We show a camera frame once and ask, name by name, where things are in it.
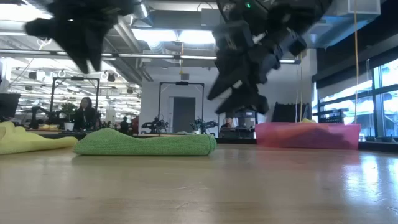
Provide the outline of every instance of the dark hair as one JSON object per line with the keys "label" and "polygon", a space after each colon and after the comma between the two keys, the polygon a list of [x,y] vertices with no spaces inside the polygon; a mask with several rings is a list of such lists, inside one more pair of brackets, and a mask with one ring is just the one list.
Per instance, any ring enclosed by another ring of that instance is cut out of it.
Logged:
{"label": "dark hair", "polygon": [[81,102],[83,100],[87,100],[87,102],[88,102],[87,108],[92,108],[93,107],[93,102],[91,101],[91,98],[90,97],[83,97],[83,99],[81,99],[81,101],[80,101],[80,108],[79,109],[81,109],[81,110],[83,109],[83,107],[81,107]]}

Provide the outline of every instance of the computer monitor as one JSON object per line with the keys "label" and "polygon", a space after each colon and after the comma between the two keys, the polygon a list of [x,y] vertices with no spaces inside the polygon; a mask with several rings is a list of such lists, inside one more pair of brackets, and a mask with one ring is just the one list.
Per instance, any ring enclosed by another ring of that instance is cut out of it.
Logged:
{"label": "computer monitor", "polygon": [[20,94],[0,93],[0,117],[15,117],[20,97]]}

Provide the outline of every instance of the pink bin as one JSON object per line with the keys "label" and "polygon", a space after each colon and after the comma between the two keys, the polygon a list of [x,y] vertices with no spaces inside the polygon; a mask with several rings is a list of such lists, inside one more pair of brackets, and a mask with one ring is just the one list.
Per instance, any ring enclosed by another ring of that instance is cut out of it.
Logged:
{"label": "pink bin", "polygon": [[262,123],[257,144],[265,147],[358,149],[360,124]]}

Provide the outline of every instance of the potted plant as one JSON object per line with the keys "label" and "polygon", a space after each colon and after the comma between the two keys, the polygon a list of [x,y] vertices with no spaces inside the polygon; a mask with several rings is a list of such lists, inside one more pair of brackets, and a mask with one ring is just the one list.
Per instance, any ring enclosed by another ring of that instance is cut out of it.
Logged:
{"label": "potted plant", "polygon": [[70,119],[71,115],[74,115],[76,113],[76,106],[73,103],[63,103],[61,105],[62,108],[62,113],[66,114],[68,116],[68,122],[65,122],[65,130],[66,131],[73,131],[73,127],[75,123],[72,122]]}

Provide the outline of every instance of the table surface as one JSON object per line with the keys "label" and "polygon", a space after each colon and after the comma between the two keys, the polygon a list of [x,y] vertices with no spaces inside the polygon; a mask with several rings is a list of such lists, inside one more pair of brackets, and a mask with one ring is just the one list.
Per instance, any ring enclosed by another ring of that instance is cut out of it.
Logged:
{"label": "table surface", "polygon": [[204,157],[0,156],[0,223],[398,223],[398,156],[245,145]]}

